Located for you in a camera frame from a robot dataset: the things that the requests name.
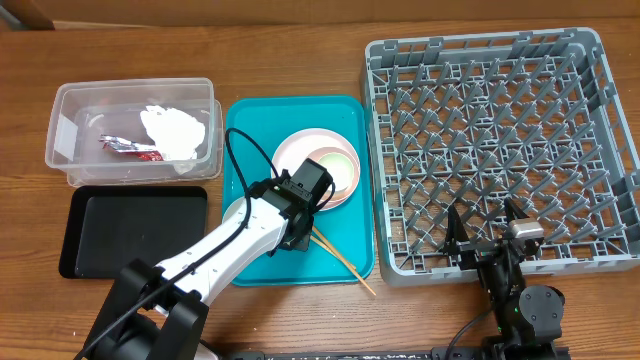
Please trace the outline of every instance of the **wooden table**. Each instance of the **wooden table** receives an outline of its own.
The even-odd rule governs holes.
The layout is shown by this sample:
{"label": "wooden table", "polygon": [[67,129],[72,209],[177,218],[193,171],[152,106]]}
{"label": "wooden table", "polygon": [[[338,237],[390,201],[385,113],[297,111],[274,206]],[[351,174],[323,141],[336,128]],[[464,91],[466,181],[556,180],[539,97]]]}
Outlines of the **wooden table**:
{"label": "wooden table", "polygon": [[[65,280],[57,271],[71,195],[44,163],[51,106],[68,82],[207,77],[224,111],[242,98],[300,94],[360,97],[364,48],[375,39],[590,26],[600,33],[640,142],[640,21],[582,19],[333,26],[175,28],[0,34],[0,359],[70,359],[110,281]],[[209,194],[209,229],[221,219],[222,177]],[[593,276],[537,277],[567,297],[561,345],[576,359],[640,355],[640,268]],[[203,338],[268,352],[420,350],[446,345],[488,305],[477,284],[391,288],[369,283],[227,287]],[[494,334],[487,320],[460,344]]]}

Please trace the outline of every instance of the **pink plate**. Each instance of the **pink plate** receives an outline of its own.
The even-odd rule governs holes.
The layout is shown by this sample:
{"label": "pink plate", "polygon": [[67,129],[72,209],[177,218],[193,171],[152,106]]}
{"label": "pink plate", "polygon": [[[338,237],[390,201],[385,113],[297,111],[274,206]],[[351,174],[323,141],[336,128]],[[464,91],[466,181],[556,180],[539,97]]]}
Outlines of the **pink plate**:
{"label": "pink plate", "polygon": [[[348,174],[344,171],[340,174],[331,174],[331,176],[336,179],[336,192],[331,201],[322,209],[329,210],[348,199],[357,188],[358,181],[360,180],[360,161],[358,154],[347,139],[336,132],[326,129],[313,128],[301,130],[286,138],[282,144],[278,146],[272,160],[279,173],[282,172],[283,169],[287,169],[290,174],[293,174],[306,158],[311,158],[319,162],[323,157],[335,154],[343,156],[343,160],[345,161],[348,160],[352,170],[347,171]],[[344,170],[345,166],[334,169]]]}

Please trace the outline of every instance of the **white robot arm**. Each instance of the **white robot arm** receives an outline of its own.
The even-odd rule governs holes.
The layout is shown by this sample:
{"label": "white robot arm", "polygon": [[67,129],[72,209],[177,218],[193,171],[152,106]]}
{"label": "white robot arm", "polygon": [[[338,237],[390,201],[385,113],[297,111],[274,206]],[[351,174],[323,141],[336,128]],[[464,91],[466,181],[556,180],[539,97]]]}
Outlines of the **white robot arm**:
{"label": "white robot arm", "polygon": [[[209,305],[258,256],[276,248],[306,250],[313,214],[332,183],[325,168],[307,159],[293,176],[283,171],[278,178],[253,183],[245,197],[249,214],[245,200],[227,221],[181,254],[155,267],[139,260],[129,264],[76,359],[217,360],[200,343]],[[140,306],[167,316],[164,326],[138,314]]]}
{"label": "white robot arm", "polygon": [[[282,240],[289,220],[282,217],[280,210],[264,199],[251,199],[251,218],[249,225],[224,249],[207,260],[198,269],[180,279],[175,285],[185,293],[197,291],[200,301],[209,306],[247,265],[258,256],[274,250]],[[236,211],[227,221],[197,244],[170,259],[158,263],[163,268],[162,277],[170,279],[194,262],[201,254],[206,254],[218,246],[233,233],[244,218],[246,204]],[[156,310],[164,315],[168,312],[160,305]]]}

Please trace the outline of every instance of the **dish rack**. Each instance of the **dish rack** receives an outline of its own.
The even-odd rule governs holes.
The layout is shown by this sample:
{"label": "dish rack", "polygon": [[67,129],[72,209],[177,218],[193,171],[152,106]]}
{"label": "dish rack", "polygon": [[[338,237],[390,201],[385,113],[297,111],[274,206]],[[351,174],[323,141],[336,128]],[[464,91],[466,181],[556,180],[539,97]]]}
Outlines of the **dish rack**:
{"label": "dish rack", "polygon": [[438,251],[447,208],[455,204],[470,241],[490,241],[507,227],[505,197],[545,229],[524,273],[640,264],[640,161],[595,31],[382,40],[365,55],[389,284],[476,279]]}

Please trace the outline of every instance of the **blue plastic tray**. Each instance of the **blue plastic tray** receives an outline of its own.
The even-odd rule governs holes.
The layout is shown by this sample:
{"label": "blue plastic tray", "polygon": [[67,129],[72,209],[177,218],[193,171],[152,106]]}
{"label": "blue plastic tray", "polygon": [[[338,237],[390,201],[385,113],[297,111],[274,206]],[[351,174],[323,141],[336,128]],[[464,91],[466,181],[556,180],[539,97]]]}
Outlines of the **blue plastic tray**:
{"label": "blue plastic tray", "polygon": [[[245,99],[227,114],[227,127],[236,127],[254,138],[270,157],[289,135],[308,128],[325,128],[344,136],[360,158],[360,182],[340,206],[316,214],[315,225],[366,277],[373,270],[373,205],[369,183],[369,155],[363,109],[350,96],[308,96]],[[232,136],[233,152],[247,183],[270,176],[269,165],[251,144]],[[222,208],[241,197],[242,187],[225,149]],[[326,284],[355,282],[342,263],[314,243],[309,250],[278,250],[251,263],[233,284],[238,286]]]}

